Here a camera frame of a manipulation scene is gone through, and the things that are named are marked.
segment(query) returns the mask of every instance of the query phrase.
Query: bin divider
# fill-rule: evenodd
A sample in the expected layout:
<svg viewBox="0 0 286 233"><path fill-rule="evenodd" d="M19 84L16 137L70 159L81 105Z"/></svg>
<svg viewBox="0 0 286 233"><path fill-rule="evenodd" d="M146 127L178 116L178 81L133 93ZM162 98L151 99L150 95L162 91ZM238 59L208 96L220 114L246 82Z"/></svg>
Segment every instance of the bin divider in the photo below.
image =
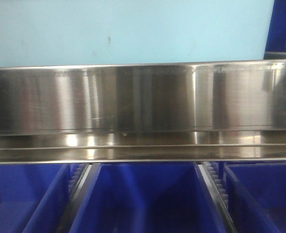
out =
<svg viewBox="0 0 286 233"><path fill-rule="evenodd" d="M75 186L72 188L70 194L70 203L68 204L64 215L61 218L60 224L56 233L69 232L79 207L86 196L87 189L90 185L90 181L94 176L94 173L98 170L99 164L86 164Z"/></svg>
<svg viewBox="0 0 286 233"><path fill-rule="evenodd" d="M224 199L222 198L219 189L217 188L209 170L208 167L209 163L208 162L202 162L201 165L198 165L199 169L201 171L201 174L205 180L205 183L207 185L207 188L209 190L210 195L212 196L212 200L214 202L214 204L217 207L217 210L220 212L222 220L225 224L226 230L228 233L238 233L238 231L236 230L234 223L228 213L227 207L226 207L226 203L224 201Z"/></svg>

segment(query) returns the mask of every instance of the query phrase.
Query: blue plastic bin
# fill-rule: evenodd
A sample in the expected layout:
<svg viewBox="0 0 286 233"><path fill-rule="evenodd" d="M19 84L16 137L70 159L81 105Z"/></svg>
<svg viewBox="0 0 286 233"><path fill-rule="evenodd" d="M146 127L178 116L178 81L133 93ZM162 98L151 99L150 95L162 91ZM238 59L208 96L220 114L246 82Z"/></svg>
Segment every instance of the blue plastic bin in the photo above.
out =
<svg viewBox="0 0 286 233"><path fill-rule="evenodd" d="M286 52L286 0L275 0L266 51Z"/></svg>
<svg viewBox="0 0 286 233"><path fill-rule="evenodd" d="M53 233L69 202L70 165L0 165L0 233Z"/></svg>
<svg viewBox="0 0 286 233"><path fill-rule="evenodd" d="M101 164L70 233L225 233L194 163Z"/></svg>
<svg viewBox="0 0 286 233"><path fill-rule="evenodd" d="M239 233L286 233L286 164L229 165L225 173Z"/></svg>

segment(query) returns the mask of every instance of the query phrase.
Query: plastic container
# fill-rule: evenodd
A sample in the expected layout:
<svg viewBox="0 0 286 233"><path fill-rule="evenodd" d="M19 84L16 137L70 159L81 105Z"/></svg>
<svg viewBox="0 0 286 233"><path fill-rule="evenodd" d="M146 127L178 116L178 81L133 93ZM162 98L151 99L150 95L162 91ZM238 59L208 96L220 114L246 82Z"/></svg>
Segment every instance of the plastic container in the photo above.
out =
<svg viewBox="0 0 286 233"><path fill-rule="evenodd" d="M262 163L286 163L286 161L226 161L226 162L211 162L211 165L215 169L216 173L219 176L219 179L226 182L226 177L224 173L224 167L226 165L233 164L262 164Z"/></svg>
<svg viewBox="0 0 286 233"><path fill-rule="evenodd" d="M54 233L69 202L70 165L0 165L0 233Z"/></svg>
<svg viewBox="0 0 286 233"><path fill-rule="evenodd" d="M194 163L101 164L71 233L225 233Z"/></svg>
<svg viewBox="0 0 286 233"><path fill-rule="evenodd" d="M266 51L286 52L286 0L275 0Z"/></svg>
<svg viewBox="0 0 286 233"><path fill-rule="evenodd" d="M225 173L239 233L286 233L286 164L229 165Z"/></svg>
<svg viewBox="0 0 286 233"><path fill-rule="evenodd" d="M0 67L263 59L272 7L273 0L0 1Z"/></svg>

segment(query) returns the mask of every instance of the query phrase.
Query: stainless steel panel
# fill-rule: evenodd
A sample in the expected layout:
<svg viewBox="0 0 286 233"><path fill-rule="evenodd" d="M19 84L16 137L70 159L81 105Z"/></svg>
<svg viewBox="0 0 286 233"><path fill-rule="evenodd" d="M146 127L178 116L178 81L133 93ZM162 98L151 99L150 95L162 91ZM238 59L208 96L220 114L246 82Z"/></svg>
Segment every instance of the stainless steel panel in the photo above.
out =
<svg viewBox="0 0 286 233"><path fill-rule="evenodd" d="M286 60L0 68L0 162L286 159Z"/></svg>
<svg viewBox="0 0 286 233"><path fill-rule="evenodd" d="M0 134L286 129L286 61L0 68Z"/></svg>

